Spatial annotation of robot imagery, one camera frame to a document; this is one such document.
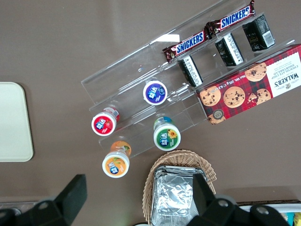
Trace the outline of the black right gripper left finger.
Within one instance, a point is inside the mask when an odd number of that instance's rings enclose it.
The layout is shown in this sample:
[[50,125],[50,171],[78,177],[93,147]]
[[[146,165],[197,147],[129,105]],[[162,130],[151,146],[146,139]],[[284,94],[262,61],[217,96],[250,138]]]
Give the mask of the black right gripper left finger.
[[2,226],[70,226],[86,200],[86,175],[77,174],[53,200],[39,202],[18,216],[12,209],[2,209],[0,224]]

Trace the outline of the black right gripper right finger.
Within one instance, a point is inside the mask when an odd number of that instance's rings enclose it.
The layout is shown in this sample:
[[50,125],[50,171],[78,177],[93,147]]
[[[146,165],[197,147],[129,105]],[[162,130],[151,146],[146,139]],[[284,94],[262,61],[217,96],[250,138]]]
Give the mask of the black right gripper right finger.
[[193,200],[198,210],[189,226],[287,226],[288,223],[274,208],[254,205],[249,211],[228,199],[216,198],[204,177],[193,176]]

